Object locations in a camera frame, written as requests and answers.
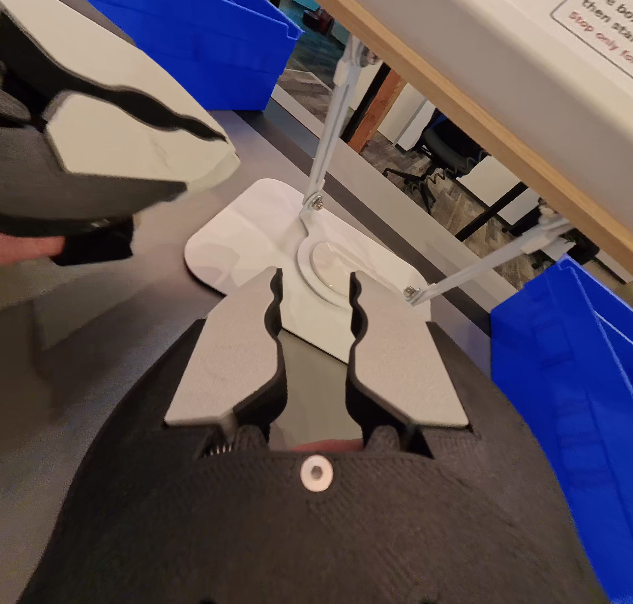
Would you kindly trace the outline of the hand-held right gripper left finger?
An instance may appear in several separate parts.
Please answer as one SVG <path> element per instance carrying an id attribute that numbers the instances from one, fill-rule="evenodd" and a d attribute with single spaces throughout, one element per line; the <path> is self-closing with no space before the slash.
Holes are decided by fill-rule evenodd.
<path id="1" fill-rule="evenodd" d="M 282 269 L 269 267 L 210 311 L 164 416 L 167 427 L 212 427 L 223 443 L 256 427 L 269 445 L 288 401 L 283 295 Z"/>

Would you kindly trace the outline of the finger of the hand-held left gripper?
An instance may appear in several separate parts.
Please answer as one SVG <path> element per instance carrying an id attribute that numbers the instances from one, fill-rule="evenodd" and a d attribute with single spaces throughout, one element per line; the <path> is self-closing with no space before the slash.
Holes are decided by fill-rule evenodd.
<path id="1" fill-rule="evenodd" d="M 78 92 L 160 130 L 228 141 L 152 58 L 60 0 L 1 0 L 1 59 L 49 99 Z"/>
<path id="2" fill-rule="evenodd" d="M 56 96 L 44 119 L 45 137 L 69 173 L 178 181 L 197 193 L 226 181 L 241 164 L 230 141 L 158 129 L 84 94 Z"/>

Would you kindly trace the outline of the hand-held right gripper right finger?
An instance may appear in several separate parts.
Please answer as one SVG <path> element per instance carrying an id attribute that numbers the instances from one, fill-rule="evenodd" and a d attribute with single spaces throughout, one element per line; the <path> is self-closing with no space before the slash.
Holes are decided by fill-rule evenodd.
<path id="1" fill-rule="evenodd" d="M 470 422 L 429 324 L 403 294 L 363 271 L 350 276 L 352 346 L 345 404 L 368 444 L 380 426 L 402 447 L 423 447 L 423 430 L 463 431 Z"/>

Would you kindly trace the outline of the blue plastic bin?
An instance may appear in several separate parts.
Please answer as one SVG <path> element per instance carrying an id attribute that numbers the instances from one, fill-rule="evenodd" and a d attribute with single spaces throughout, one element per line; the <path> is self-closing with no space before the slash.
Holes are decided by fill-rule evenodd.
<path id="1" fill-rule="evenodd" d="M 268 0 L 87 0 L 207 110 L 264 110 L 303 29 Z"/>
<path id="2" fill-rule="evenodd" d="M 612 603 L 632 602 L 632 308 L 569 256 L 493 309 L 491 369 Z"/>

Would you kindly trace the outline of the grey desk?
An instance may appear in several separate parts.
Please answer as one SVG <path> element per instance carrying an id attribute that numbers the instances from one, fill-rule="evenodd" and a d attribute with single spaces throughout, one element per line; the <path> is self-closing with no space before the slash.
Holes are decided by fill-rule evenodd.
<path id="1" fill-rule="evenodd" d="M 302 189 L 330 89 L 294 57 L 263 112 L 216 112 L 241 153 L 222 186 L 145 213 L 134 256 L 83 268 L 25 263 L 1 270 L 1 602 L 15 603 L 36 568 L 70 482 L 122 397 L 221 296 L 190 275 L 184 247 L 260 178 Z M 325 190 L 328 208 L 397 252 L 429 281 L 475 254 L 345 144 Z M 515 292 L 497 273 L 432 301 L 432 318 L 489 374 L 488 313 Z M 278 450 L 351 440 L 344 364 L 281 333 L 289 402 L 273 424 Z"/>

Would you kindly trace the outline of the person's left hand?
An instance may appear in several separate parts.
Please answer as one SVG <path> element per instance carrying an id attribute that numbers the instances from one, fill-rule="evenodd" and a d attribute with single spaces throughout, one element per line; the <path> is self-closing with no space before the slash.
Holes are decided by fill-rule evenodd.
<path id="1" fill-rule="evenodd" d="M 64 246 L 64 237 L 26 238 L 1 234 L 1 266 L 56 257 Z"/>

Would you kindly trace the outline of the white stand with wooden board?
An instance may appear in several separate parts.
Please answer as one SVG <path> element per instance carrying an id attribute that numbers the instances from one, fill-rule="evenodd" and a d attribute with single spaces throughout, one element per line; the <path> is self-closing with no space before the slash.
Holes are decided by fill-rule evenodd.
<path id="1" fill-rule="evenodd" d="M 610 78 L 506 0 L 317 0 L 447 117 L 632 271 L 632 79 Z M 260 179 L 187 242 L 189 270 L 229 295 L 282 268 L 289 331 L 347 362 L 348 288 L 371 269 L 429 282 L 300 193 Z"/>

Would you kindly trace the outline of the black table leg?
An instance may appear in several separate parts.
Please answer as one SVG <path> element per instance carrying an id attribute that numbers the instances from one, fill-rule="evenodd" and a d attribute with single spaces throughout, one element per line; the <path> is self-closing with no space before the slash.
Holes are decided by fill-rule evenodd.
<path id="1" fill-rule="evenodd" d="M 489 208 L 476 218 L 471 220 L 466 226 L 455 234 L 458 241 L 463 242 L 470 236 L 472 236 L 477 230 L 485 225 L 490 219 L 498 215 L 499 211 L 508 206 L 512 201 L 517 199 L 528 187 L 523 182 L 519 181 L 509 191 L 507 191 L 501 198 L 495 201 Z"/>

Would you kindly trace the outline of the black swivel chair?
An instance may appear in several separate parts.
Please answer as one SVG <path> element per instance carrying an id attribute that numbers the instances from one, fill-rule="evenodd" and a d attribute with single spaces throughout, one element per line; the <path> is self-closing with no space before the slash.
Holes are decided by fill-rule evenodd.
<path id="1" fill-rule="evenodd" d="M 427 125 L 423 128 L 413 151 L 420 152 L 429 159 L 429 167 L 422 174 L 405 173 L 393 168 L 385 168 L 383 176 L 393 174 L 404 182 L 404 192 L 414 198 L 418 193 L 423 206 L 431 214 L 436 198 L 431 192 L 430 182 L 436 178 L 457 181 L 489 157 L 469 135 L 461 130 L 439 109 L 435 109 Z"/>

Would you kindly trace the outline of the printed instruction sheet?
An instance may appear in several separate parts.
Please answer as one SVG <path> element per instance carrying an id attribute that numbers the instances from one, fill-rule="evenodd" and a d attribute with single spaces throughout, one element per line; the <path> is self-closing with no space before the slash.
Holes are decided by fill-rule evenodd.
<path id="1" fill-rule="evenodd" d="M 632 0 L 506 0 L 613 79 L 632 79 Z"/>

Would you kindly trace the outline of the wooden post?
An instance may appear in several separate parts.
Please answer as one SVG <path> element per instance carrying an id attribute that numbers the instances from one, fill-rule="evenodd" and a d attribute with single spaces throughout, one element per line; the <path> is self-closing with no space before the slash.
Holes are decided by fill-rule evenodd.
<path id="1" fill-rule="evenodd" d="M 360 154 L 375 136 L 406 84 L 386 63 L 380 66 L 346 129 L 344 141 L 356 153 Z"/>

